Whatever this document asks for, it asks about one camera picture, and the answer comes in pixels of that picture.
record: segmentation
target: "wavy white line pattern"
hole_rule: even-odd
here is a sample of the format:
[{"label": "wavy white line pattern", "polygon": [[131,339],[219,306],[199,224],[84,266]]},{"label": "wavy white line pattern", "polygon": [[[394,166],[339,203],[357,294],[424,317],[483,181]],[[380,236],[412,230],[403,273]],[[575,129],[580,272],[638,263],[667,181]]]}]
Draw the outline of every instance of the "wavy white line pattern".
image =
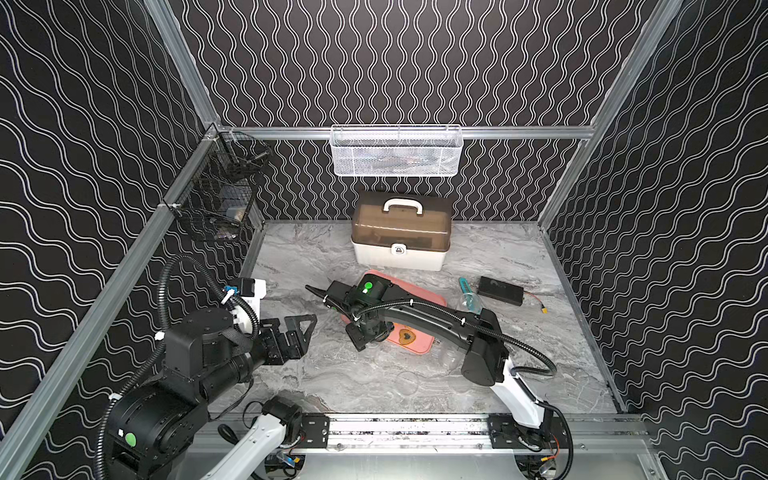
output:
[{"label": "wavy white line pattern", "polygon": [[[235,152],[253,142],[230,142]],[[453,200],[456,220],[535,221],[570,160],[576,140],[466,141],[458,174],[442,177],[337,177],[328,142],[280,141],[265,167],[257,204],[271,220],[340,220],[365,190]]]},{"label": "wavy white line pattern", "polygon": [[225,124],[583,125],[655,0],[172,0]]},{"label": "wavy white line pattern", "polygon": [[[141,0],[0,0],[0,435],[11,427],[204,131]],[[25,478],[91,478],[109,393],[153,347],[164,259],[222,283],[248,238],[197,245],[176,227],[137,283]],[[210,304],[188,266],[171,312]]]},{"label": "wavy white line pattern", "polygon": [[550,231],[675,480],[768,478],[768,4],[688,0]]},{"label": "wavy white line pattern", "polygon": [[[159,330],[154,295],[166,259],[177,253],[193,254],[214,272],[219,283],[225,284],[239,275],[251,234],[248,230],[247,235],[236,243],[205,244],[190,241],[176,224],[171,227],[23,478],[93,478],[95,434],[107,398],[154,348],[154,334]],[[204,279],[191,266],[183,263],[171,275],[169,305],[173,321],[214,303]]]}]

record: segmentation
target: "black wire basket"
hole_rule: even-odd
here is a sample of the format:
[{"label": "black wire basket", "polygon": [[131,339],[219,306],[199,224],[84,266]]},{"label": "black wire basket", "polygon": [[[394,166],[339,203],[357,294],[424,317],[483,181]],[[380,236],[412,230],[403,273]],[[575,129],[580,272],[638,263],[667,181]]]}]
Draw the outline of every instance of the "black wire basket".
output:
[{"label": "black wire basket", "polygon": [[232,242],[247,225],[256,197],[256,181],[272,151],[263,142],[235,155],[225,144],[209,151],[187,186],[188,195],[174,215],[192,240]]}]

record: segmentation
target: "pink cutting board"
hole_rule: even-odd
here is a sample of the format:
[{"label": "pink cutting board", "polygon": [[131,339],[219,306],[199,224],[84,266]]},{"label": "pink cutting board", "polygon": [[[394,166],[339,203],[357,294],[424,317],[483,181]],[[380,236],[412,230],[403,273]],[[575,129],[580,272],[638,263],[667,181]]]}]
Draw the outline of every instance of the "pink cutting board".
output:
[{"label": "pink cutting board", "polygon": [[[363,275],[367,275],[369,273],[373,273],[374,275],[378,275],[382,278],[386,278],[390,282],[399,286],[406,292],[411,293],[412,295],[420,296],[424,300],[437,303],[438,305],[448,306],[448,302],[446,302],[445,299],[440,295],[438,295],[437,293],[430,292],[429,290],[425,290],[420,286],[416,286],[413,283],[408,283],[406,281],[397,279],[394,276],[387,275],[386,273],[381,273],[378,270],[368,270]],[[343,320],[344,323],[349,323],[349,319],[346,318],[346,316],[344,315],[341,315],[341,320]],[[416,339],[413,340],[408,345],[400,345],[400,330],[402,329],[408,329],[411,332],[413,332],[413,334],[416,335]],[[434,336],[419,332],[418,330],[413,329],[409,326],[400,325],[399,323],[395,323],[395,329],[392,331],[392,333],[389,334],[388,337],[386,337],[386,339],[394,343],[395,345],[401,346],[402,348],[410,350],[411,352],[414,352],[418,355],[424,355],[425,353],[427,353],[429,349],[432,348],[432,342],[435,341]]]}]

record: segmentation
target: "wire mesh basket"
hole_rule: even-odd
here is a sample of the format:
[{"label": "wire mesh basket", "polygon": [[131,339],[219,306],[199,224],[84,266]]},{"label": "wire mesh basket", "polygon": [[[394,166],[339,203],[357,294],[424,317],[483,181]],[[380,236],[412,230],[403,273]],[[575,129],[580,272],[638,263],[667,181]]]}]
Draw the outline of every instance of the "wire mesh basket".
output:
[{"label": "wire mesh basket", "polygon": [[341,177],[453,177],[464,141],[458,125],[333,125]]},{"label": "wire mesh basket", "polygon": [[272,154],[265,144],[252,152],[235,155],[221,146],[208,152],[187,185],[184,202],[174,208],[181,229],[193,240],[240,238],[256,197],[255,178]]}]

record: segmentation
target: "marble floor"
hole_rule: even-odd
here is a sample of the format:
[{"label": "marble floor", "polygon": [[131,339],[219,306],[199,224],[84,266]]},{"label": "marble floor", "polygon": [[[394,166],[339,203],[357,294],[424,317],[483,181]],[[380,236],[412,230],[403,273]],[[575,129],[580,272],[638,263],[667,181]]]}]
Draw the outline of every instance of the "marble floor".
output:
[{"label": "marble floor", "polygon": [[[247,400],[280,394],[307,412],[506,412],[493,392],[464,379],[450,343],[435,341],[418,356],[389,342],[358,353],[339,315],[304,289],[327,288],[332,280],[357,284],[369,268],[355,261],[348,223],[269,223],[254,278],[266,279],[263,318],[314,313],[318,323],[309,353],[284,366],[263,366]],[[502,330],[548,355],[553,378],[529,376],[529,385],[564,412],[615,413],[605,385],[558,275],[533,224],[454,223],[451,249],[441,272],[378,268],[445,297],[458,308],[460,276],[477,287],[480,276],[523,286],[541,297],[548,313],[526,296],[522,306],[482,297],[496,312]],[[523,352],[516,364],[537,365]],[[220,411],[237,398],[236,386],[210,408]]]}]

